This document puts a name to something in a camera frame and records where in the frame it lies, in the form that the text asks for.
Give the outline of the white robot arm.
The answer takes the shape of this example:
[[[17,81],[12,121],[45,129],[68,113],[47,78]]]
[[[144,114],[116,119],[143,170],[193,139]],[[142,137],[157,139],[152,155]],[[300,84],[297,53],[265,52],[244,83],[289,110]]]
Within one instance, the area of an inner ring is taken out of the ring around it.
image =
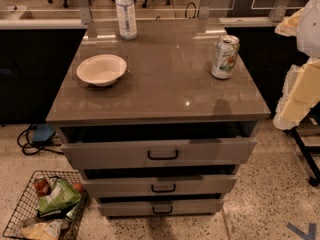
[[[320,102],[320,0],[309,0],[304,8],[283,20],[275,32],[295,36],[297,49],[308,56],[306,63],[292,65],[287,72],[273,118],[276,128],[290,130]]]

